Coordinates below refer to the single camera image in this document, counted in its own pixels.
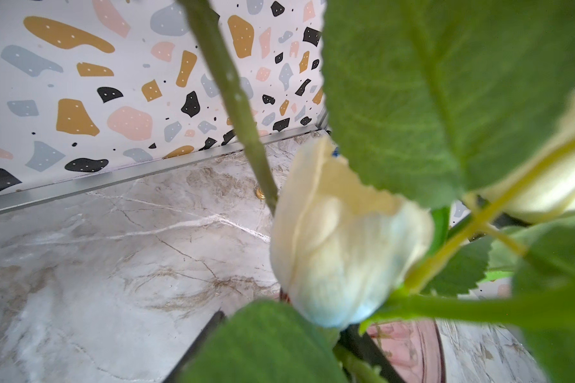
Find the dark red glass vase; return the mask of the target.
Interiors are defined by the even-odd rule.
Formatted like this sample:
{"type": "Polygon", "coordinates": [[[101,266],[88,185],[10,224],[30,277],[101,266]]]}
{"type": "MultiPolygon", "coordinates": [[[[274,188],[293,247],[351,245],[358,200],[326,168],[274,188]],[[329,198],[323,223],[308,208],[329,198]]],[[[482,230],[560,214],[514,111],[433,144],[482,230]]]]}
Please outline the dark red glass vase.
{"type": "MultiPolygon", "coordinates": [[[[330,345],[335,347],[337,359],[346,360],[345,363],[341,362],[340,366],[347,380],[360,382],[361,379],[348,367],[363,370],[366,365],[371,366],[340,345],[342,331],[323,327],[318,330],[330,345]]],[[[381,349],[404,382],[445,382],[447,380],[442,341],[434,321],[375,323],[368,327],[366,334],[381,349]]],[[[375,369],[380,376],[379,367],[371,368],[375,369]]]]}

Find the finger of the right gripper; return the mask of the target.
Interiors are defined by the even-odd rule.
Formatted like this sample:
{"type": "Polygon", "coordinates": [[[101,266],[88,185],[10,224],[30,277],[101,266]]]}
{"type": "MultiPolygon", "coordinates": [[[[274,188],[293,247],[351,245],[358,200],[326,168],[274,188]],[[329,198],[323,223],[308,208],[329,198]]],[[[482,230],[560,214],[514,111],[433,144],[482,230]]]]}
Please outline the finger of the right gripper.
{"type": "Polygon", "coordinates": [[[340,333],[339,343],[362,362],[367,362],[374,368],[379,367],[381,378],[388,382],[404,382],[372,338],[366,333],[359,333],[359,325],[350,325],[343,330],[340,333]]]}

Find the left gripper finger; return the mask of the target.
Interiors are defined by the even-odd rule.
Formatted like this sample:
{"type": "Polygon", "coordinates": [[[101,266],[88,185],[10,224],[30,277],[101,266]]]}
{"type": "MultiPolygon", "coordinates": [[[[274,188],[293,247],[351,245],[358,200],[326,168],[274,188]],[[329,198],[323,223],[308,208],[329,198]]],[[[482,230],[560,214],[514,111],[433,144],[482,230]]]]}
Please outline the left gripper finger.
{"type": "Polygon", "coordinates": [[[187,365],[196,357],[209,336],[227,319],[223,311],[217,311],[209,319],[207,324],[195,338],[191,346],[185,352],[183,357],[177,362],[170,374],[164,379],[163,383],[176,383],[180,373],[183,373],[187,365]]]}

